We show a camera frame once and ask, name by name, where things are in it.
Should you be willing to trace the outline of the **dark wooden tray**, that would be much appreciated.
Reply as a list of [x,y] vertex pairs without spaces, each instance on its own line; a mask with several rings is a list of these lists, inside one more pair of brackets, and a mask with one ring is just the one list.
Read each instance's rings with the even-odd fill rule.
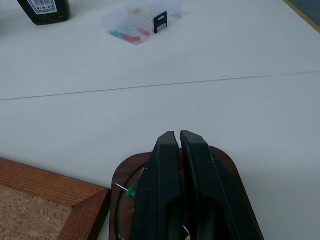
[[[235,163],[224,151],[220,150],[219,148],[211,146],[210,149],[216,156],[217,160],[223,164],[223,166],[232,175],[235,184],[237,185],[238,189],[241,190],[242,198],[247,204],[254,223],[258,225],[259,223]],[[117,186],[117,184],[126,189],[131,186],[135,187],[139,181],[142,168],[150,156],[150,152],[145,152],[128,157],[118,166],[113,175],[111,183],[109,240],[130,239],[134,199],[131,197],[126,197],[126,191]]]

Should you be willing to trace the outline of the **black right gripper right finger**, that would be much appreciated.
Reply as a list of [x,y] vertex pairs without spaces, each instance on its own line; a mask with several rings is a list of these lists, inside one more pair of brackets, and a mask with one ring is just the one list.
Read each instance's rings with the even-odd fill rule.
[[203,137],[182,130],[180,141],[190,240],[264,240],[242,191]]

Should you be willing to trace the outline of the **green pushpin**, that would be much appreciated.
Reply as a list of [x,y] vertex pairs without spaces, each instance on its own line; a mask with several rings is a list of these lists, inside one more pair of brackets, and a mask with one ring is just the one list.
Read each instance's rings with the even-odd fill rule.
[[135,198],[136,197],[136,190],[133,186],[131,186],[130,188],[125,188],[124,186],[122,186],[118,183],[115,183],[115,185],[126,192],[125,196],[127,198]]

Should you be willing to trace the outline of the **black bottle with white label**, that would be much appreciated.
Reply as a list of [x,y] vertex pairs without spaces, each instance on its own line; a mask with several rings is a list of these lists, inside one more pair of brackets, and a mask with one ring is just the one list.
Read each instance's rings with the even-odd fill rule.
[[17,2],[37,26],[65,22],[71,16],[69,0],[17,0]]

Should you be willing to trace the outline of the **black latch of clear box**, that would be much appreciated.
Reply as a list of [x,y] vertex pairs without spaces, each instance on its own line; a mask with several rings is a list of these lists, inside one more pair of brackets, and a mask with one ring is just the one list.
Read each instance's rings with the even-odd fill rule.
[[158,34],[161,30],[168,27],[168,13],[164,11],[153,19],[153,32]]

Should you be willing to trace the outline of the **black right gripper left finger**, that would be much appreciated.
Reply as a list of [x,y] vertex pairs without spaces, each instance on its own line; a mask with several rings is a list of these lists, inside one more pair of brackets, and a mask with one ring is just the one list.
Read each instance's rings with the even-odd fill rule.
[[161,135],[136,186],[130,240],[183,240],[180,149],[175,134]]

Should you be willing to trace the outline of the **wood framed cork board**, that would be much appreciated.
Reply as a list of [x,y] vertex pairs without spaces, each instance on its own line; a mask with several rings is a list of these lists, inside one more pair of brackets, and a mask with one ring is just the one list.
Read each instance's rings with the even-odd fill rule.
[[111,190],[0,158],[0,185],[72,208],[57,240],[98,240],[111,205]]

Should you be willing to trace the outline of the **clear plastic box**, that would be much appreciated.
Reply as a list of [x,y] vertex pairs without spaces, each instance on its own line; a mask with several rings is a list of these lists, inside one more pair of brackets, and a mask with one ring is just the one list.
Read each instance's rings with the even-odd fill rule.
[[133,45],[139,45],[154,33],[154,18],[167,12],[167,27],[181,16],[183,0],[130,0],[102,17],[106,33]]

